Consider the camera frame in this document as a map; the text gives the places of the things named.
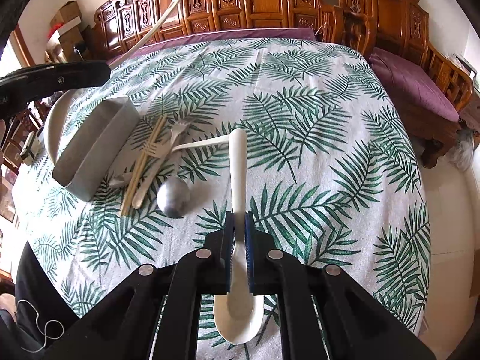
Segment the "cream plastic spoon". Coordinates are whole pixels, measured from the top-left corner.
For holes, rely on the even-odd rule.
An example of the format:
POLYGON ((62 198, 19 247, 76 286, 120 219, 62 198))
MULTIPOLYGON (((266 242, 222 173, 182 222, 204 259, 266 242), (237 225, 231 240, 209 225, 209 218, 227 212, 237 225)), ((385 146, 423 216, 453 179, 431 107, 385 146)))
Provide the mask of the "cream plastic spoon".
POLYGON ((232 345, 252 340, 261 328, 264 298, 250 293, 245 246, 247 191, 247 133, 236 128, 229 135, 229 169, 234 215, 234 249, 230 292, 214 297, 214 322, 232 345))

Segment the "metal spoon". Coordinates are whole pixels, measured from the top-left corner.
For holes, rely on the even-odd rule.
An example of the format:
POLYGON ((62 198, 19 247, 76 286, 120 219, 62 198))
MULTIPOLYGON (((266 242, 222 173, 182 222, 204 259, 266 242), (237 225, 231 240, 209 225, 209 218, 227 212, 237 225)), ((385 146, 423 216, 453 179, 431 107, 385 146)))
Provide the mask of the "metal spoon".
MULTIPOLYGON (((114 176, 108 185, 112 189, 120 189, 127 186, 132 180, 132 177, 132 172, 122 173, 114 176)), ((181 218, 190 199, 191 190, 189 186, 184 180, 177 176, 172 176, 162 183, 156 195, 158 208, 168 218, 181 218)))

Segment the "cardboard boxes stack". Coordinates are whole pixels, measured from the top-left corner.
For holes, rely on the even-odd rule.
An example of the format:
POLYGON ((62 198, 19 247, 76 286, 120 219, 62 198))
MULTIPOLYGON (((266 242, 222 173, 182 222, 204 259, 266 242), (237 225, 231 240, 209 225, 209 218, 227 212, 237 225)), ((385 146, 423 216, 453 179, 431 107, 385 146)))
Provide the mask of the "cardboard boxes stack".
POLYGON ((89 59, 90 52, 80 31, 82 14, 77 1, 66 2, 50 21, 44 53, 46 63, 72 63, 89 59))

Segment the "grey rectangular tray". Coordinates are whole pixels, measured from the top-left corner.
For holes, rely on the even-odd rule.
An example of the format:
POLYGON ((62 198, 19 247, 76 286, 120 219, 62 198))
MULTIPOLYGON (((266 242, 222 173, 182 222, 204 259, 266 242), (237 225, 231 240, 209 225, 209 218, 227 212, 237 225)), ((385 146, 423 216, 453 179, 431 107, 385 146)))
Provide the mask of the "grey rectangular tray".
POLYGON ((140 120, 129 97, 100 102, 80 125, 53 169, 53 179, 88 202, 140 120))

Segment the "cream plastic fork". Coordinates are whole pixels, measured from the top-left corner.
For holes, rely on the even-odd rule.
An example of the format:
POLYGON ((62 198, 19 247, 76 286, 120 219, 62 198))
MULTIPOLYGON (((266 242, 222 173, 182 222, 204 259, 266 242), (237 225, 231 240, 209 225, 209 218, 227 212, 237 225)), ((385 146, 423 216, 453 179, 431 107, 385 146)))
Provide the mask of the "cream plastic fork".
POLYGON ((164 163, 165 159, 168 157, 170 152, 172 151, 174 145, 178 141, 178 138, 182 133, 184 133, 188 127, 190 127, 191 121, 187 119, 178 120, 170 129, 170 138, 164 143, 154 143, 147 145, 147 154, 149 157, 155 158, 153 164, 151 164, 150 168, 146 172, 146 176, 142 183, 140 184, 137 192, 133 196, 132 200, 132 207, 134 209, 139 209, 142 204, 143 200, 150 188, 154 178, 160 171, 162 164, 164 163))
POLYGON ((180 144, 176 146, 171 146, 169 143, 165 143, 165 144, 146 143, 145 147, 143 148, 143 152, 146 153, 148 156, 151 156, 154 158, 164 158, 168 156, 170 153, 174 153, 179 150, 225 144, 229 142, 229 139, 230 139, 229 135, 223 135, 223 136, 216 136, 216 137, 201 140, 201 141, 193 141, 190 143, 180 144))

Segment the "palm leaf tablecloth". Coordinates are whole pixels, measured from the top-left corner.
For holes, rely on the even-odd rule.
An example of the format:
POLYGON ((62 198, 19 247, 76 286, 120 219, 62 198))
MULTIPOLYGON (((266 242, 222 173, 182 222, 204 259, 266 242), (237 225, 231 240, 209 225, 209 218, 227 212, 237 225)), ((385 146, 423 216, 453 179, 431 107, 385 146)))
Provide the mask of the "palm leaf tablecloth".
POLYGON ((23 174, 32 198, 33 250, 74 311, 85 313, 141 263, 176 261, 222 227, 236 177, 246 169, 256 225, 306 262, 346 266, 404 323, 391 341, 367 340, 367 359, 430 359, 410 332, 427 289, 426 232, 391 228, 397 216, 424 223, 410 144, 384 97, 351 90, 334 99, 323 85, 349 72, 373 76, 339 46, 305 41, 220 41, 164 50, 126 63, 74 108, 84 119, 100 98, 125 93, 148 117, 193 119, 187 136, 246 138, 247 148, 203 145, 174 154, 160 172, 193 193, 182 219, 167 219, 150 191, 143 208, 119 216, 120 194, 101 183, 90 203, 53 178, 46 154, 23 174))

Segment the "long carved wooden bench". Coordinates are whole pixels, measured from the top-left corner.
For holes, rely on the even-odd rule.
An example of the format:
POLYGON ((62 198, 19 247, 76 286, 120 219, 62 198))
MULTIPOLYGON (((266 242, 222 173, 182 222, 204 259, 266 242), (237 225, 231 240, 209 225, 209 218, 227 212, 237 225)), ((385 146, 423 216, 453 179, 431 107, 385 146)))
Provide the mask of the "long carved wooden bench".
MULTIPOLYGON (((164 14, 171 0, 108 0, 94 14, 94 56, 112 59, 134 47, 164 14)), ((343 14, 322 0, 181 0, 149 39, 237 29, 308 28, 316 39, 339 43, 343 14)))

